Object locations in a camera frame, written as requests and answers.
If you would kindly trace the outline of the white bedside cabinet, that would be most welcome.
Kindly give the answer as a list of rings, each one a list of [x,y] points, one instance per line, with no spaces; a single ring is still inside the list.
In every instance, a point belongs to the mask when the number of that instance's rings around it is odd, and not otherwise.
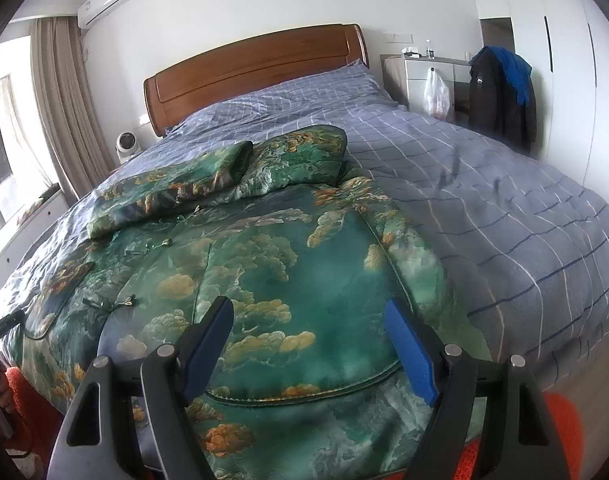
[[[468,62],[454,58],[405,58],[402,54],[382,54],[380,62],[383,86],[394,101],[407,106],[413,112],[421,112],[429,73],[436,73],[449,89],[449,114],[468,114]]]

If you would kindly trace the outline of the white plastic bag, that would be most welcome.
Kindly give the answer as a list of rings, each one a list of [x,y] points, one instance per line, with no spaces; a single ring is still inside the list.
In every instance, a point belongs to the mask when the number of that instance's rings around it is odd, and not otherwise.
[[[439,120],[446,120],[451,110],[451,92],[434,67],[427,72],[423,89],[423,111]]]

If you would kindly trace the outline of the beige window curtain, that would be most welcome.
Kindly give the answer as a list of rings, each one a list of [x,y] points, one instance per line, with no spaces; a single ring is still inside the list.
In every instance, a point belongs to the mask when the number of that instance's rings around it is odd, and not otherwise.
[[[48,151],[60,187],[73,204],[116,168],[88,88],[76,20],[58,16],[33,22],[30,61]]]

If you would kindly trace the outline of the brown wooden headboard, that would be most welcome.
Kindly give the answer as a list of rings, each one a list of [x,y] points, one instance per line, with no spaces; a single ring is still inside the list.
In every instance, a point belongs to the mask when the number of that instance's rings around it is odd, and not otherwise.
[[[147,78],[149,122],[163,138],[196,110],[355,61],[369,64],[366,41],[356,24],[306,26],[235,41]]]

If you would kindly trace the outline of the small white desk fan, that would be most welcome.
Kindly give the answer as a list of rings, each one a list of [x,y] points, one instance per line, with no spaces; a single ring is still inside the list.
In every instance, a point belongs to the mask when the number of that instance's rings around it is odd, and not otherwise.
[[[128,162],[142,151],[140,141],[131,131],[124,131],[116,140],[116,153],[121,164]]]

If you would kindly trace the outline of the white wardrobe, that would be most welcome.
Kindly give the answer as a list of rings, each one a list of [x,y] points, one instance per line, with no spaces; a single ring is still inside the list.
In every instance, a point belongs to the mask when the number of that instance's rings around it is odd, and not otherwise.
[[[533,68],[534,157],[609,203],[609,21],[594,0],[475,0]]]

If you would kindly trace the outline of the blue checked bed duvet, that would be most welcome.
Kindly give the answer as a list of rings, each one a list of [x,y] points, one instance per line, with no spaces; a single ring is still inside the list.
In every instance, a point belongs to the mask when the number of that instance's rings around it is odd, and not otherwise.
[[[524,356],[546,390],[609,344],[609,204],[552,166],[393,102],[361,63],[236,96],[190,114],[43,235],[0,292],[83,203],[137,172],[245,140],[340,128],[345,156],[419,223],[468,321],[501,361]]]

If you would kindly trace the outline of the green floral padded jacket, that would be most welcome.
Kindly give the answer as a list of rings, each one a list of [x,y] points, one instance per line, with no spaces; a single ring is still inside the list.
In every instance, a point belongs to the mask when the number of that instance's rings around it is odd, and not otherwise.
[[[400,299],[447,344],[490,354],[405,214],[340,128],[245,140],[92,196],[9,284],[2,350],[57,408],[98,354],[173,344],[216,298],[233,328],[187,416],[220,479],[359,479],[407,465],[431,414],[385,330]]]

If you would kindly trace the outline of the black and blue hanging clothes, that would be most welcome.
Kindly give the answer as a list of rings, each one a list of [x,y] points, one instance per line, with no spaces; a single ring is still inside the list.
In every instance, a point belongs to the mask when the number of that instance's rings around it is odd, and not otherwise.
[[[537,136],[532,67],[502,47],[483,47],[470,61],[468,127],[529,155]]]

